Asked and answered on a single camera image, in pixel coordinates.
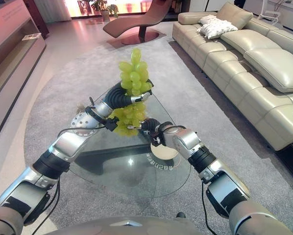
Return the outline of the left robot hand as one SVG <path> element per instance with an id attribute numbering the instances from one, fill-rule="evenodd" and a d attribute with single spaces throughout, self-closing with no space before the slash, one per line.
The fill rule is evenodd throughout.
<path id="1" fill-rule="evenodd" d="M 124 108 L 134 103 L 143 102 L 152 95 L 152 91 L 148 90 L 139 95 L 126 95 L 126 89 L 118 82 L 113 86 L 103 98 L 103 101 L 111 108 Z"/>

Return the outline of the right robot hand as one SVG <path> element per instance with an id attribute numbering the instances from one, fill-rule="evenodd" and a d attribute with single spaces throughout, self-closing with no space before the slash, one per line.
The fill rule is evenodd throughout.
<path id="1" fill-rule="evenodd" d="M 138 127 L 134 125 L 126 125 L 126 128 L 128 130 L 142 130 L 143 132 L 146 132 L 150 136 L 151 143 L 154 146 L 158 146 L 160 144 L 165 144 L 164 131 L 162 128 L 167 125 L 172 125 L 172 123 L 169 121 L 160 123 L 154 118 L 147 118 L 144 121 L 140 121 Z"/>

